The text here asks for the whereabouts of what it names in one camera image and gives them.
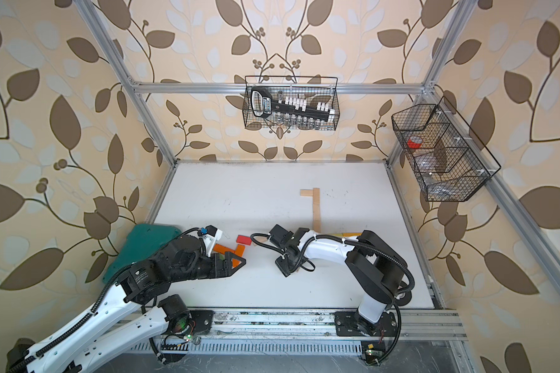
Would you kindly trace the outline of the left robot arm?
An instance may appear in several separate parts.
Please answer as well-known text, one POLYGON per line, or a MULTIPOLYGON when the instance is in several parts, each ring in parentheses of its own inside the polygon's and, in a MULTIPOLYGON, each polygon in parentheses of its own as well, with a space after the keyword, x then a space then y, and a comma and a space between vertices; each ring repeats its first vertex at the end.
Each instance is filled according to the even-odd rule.
POLYGON ((171 239, 151 256, 118 270, 95 303, 44 340, 21 338, 7 354, 8 372, 94 372, 137 343, 192 328, 191 313, 171 284, 228 278, 247 261, 213 248, 222 233, 209 225, 171 239))

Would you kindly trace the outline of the wood long block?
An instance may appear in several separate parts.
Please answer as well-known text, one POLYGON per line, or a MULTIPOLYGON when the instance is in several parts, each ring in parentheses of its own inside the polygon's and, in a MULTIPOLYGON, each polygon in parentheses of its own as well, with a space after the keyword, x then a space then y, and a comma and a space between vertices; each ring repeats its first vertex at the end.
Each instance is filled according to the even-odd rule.
POLYGON ((321 224, 320 205, 319 206, 313 205, 313 216, 314 216, 314 224, 315 223, 321 224))
POLYGON ((312 189, 312 199, 313 199, 313 205, 314 206, 319 206, 320 205, 320 189, 319 188, 312 189))

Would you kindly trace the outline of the black socket tool set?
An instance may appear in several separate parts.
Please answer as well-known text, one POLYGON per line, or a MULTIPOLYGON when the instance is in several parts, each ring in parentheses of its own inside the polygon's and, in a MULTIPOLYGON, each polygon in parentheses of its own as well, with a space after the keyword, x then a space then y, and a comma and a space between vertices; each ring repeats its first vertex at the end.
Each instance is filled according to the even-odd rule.
POLYGON ((338 112, 326 101, 307 100, 304 95, 298 96, 283 91, 255 86, 248 93, 249 110, 255 117, 279 122, 293 116, 313 121, 333 121, 338 112))

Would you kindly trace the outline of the yellow-green long block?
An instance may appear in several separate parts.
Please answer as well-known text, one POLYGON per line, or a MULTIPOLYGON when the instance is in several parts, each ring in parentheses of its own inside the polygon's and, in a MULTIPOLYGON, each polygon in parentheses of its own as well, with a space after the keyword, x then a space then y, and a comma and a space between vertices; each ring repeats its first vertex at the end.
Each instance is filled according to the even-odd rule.
POLYGON ((357 238, 361 235, 362 233, 331 233, 331 236, 336 236, 339 238, 357 238))

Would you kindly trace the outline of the red block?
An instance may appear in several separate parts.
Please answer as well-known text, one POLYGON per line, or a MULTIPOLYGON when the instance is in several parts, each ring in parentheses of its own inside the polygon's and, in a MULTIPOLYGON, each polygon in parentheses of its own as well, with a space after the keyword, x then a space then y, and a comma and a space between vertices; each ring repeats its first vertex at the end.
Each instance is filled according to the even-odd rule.
POLYGON ((251 246, 252 245, 252 239, 249 236, 243 236, 243 235, 239 235, 236 238, 236 243, 243 245, 243 246, 251 246))

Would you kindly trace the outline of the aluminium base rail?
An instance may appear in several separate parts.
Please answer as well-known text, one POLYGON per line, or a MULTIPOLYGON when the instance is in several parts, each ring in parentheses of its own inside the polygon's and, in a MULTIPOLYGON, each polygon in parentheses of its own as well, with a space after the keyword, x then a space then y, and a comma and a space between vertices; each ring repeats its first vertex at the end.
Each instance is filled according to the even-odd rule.
POLYGON ((430 342, 454 347, 468 337, 457 312, 404 309, 389 312, 372 336, 357 329, 352 309, 239 309, 192 311, 188 337, 155 337, 164 354, 359 356, 369 345, 430 342))

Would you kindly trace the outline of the red cup in basket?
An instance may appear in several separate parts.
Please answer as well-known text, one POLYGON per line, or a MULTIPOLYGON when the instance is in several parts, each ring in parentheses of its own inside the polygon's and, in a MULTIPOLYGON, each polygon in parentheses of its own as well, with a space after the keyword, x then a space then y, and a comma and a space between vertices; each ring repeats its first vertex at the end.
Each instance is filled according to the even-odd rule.
POLYGON ((423 139, 419 136, 413 135, 407 140, 409 149, 420 149, 423 144, 423 139))

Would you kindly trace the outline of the black tape roll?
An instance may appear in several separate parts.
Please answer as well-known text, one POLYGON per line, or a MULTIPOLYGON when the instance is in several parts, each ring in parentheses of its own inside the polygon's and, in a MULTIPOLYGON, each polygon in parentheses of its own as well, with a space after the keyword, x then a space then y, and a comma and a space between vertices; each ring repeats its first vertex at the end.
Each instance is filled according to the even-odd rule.
POLYGON ((394 303, 399 307, 407 306, 412 301, 413 287, 414 285, 401 281, 394 291, 394 303))

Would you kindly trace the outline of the orange long block flat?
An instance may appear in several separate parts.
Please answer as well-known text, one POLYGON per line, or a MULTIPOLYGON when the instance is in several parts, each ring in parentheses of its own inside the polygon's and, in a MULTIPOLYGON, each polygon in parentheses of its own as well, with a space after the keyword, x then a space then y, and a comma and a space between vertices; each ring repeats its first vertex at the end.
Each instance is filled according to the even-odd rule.
POLYGON ((216 244, 214 245, 213 251, 219 254, 226 254, 226 253, 235 253, 235 250, 230 249, 229 247, 220 245, 220 244, 216 244))

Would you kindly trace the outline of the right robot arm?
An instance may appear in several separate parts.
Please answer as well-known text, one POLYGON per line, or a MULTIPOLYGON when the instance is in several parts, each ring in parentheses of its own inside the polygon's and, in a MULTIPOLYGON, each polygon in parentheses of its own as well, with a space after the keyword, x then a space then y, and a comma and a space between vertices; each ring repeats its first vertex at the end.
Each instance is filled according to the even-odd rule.
POLYGON ((366 365, 380 366, 388 359, 402 331, 398 299, 412 293, 415 278, 406 260, 381 237, 369 230, 352 237, 321 234, 309 228, 293 233, 275 225, 267 234, 251 234, 250 240, 279 254, 276 267, 285 277, 299 269, 315 271, 315 260, 348 267, 364 296, 355 312, 336 312, 336 333, 379 339, 362 349, 366 365))

